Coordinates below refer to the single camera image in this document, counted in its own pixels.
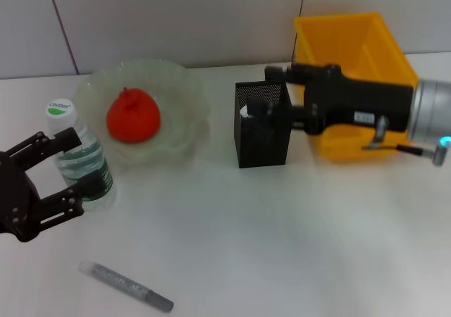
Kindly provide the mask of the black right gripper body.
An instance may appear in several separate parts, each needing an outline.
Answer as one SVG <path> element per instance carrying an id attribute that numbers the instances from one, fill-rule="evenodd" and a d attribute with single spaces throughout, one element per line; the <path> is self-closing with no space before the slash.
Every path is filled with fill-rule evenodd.
<path id="1" fill-rule="evenodd" d="M 414 88 L 411 85 L 356 80 L 342 74 L 340 66 L 303 65 L 307 74 L 304 107 L 315 113 L 307 132 L 321 134 L 333 125 L 375 128 L 385 117 L 388 130 L 405 132 Z"/>

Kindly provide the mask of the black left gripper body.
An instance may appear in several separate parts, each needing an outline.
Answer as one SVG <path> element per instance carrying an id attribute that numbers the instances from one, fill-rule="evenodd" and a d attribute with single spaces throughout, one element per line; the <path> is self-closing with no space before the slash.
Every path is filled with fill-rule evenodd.
<path id="1" fill-rule="evenodd" d="M 37 199 L 25 171 L 1 152 L 1 233 L 29 242 L 39 234 L 39 224 L 29 220 L 30 204 Z"/>

